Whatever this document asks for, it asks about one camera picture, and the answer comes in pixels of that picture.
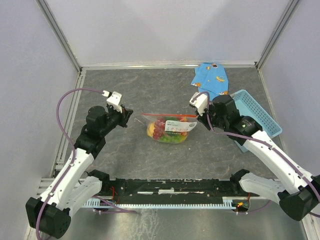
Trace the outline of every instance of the white bracket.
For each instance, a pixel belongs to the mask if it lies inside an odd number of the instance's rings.
[[[254,175],[252,172],[244,175],[239,181],[242,189],[248,193],[255,193],[261,197],[269,199],[275,203],[279,203],[279,192],[283,192],[285,187],[280,181],[266,179]]]
[[[100,192],[101,188],[102,182],[98,178],[88,176],[84,182],[71,193],[65,204],[65,208],[70,208],[69,216],[72,218],[88,199]]]
[[[205,108],[207,108],[208,105],[208,96],[206,94],[201,94],[194,101],[192,101],[198,94],[198,92],[195,92],[189,103],[191,106],[196,107],[199,115],[202,116],[205,113]]]
[[[115,110],[122,113],[122,107],[119,105],[122,95],[116,91],[106,100],[107,104],[113,106]]]

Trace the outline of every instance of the plastic bag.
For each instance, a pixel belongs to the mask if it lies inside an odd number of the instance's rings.
[[[196,115],[155,113],[141,115],[146,122],[146,134],[161,143],[182,143],[197,125]]]

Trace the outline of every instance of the blue plastic basket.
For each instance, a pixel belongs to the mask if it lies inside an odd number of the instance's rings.
[[[282,128],[246,90],[237,91],[233,97],[233,100],[236,108],[240,112],[240,115],[254,118],[262,126],[263,130],[269,135],[270,138],[274,138],[282,133]],[[245,153],[248,151],[244,146],[241,146],[237,142],[235,143],[242,150],[242,152]]]

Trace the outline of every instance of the bag label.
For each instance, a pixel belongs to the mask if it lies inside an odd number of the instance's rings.
[[[186,121],[165,121],[164,131],[166,132],[190,132],[195,128],[197,122],[186,122]]]

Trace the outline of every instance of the yellow fruit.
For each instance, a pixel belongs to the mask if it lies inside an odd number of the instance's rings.
[[[181,139],[180,139],[180,143],[182,143],[183,141],[185,141],[187,137],[188,137],[188,136],[182,136]]]
[[[146,130],[146,134],[152,138],[153,134],[154,134],[154,131],[155,131],[155,123],[152,122],[148,125],[148,128]]]

